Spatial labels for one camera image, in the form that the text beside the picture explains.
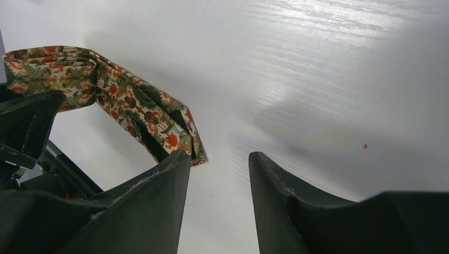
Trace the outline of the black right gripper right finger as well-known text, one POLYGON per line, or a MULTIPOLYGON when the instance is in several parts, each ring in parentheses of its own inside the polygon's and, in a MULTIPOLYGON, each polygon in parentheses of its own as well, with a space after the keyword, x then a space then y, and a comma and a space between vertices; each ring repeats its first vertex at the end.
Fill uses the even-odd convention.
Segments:
POLYGON ((266 154, 248 157, 260 253, 448 253, 448 193, 327 193, 266 154))

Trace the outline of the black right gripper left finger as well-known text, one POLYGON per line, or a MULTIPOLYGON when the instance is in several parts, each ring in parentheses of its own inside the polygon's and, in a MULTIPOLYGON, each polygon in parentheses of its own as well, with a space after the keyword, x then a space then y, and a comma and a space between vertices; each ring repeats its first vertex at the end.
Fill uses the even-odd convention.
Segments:
POLYGON ((176 151, 88 200, 1 192, 1 253, 177 253, 191 157, 176 151))

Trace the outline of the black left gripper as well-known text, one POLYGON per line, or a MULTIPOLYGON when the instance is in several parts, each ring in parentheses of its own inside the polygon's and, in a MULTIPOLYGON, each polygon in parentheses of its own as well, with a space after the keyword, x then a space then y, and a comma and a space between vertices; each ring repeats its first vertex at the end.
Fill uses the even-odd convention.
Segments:
POLYGON ((90 199, 103 191, 48 142, 65 99, 55 90, 1 103, 1 191, 45 191, 66 200, 90 199))

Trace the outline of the beige paisley patterned tie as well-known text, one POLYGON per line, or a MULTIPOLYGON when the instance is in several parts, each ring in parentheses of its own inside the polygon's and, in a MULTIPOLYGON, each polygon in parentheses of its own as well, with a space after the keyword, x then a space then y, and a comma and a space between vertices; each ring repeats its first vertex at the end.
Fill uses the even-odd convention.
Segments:
POLYGON ((157 162, 174 151, 191 156, 192 166, 206 153, 189 109, 97 52, 72 46, 20 49, 3 55, 7 89, 17 97, 58 90, 60 110, 97 103, 142 144, 157 162))

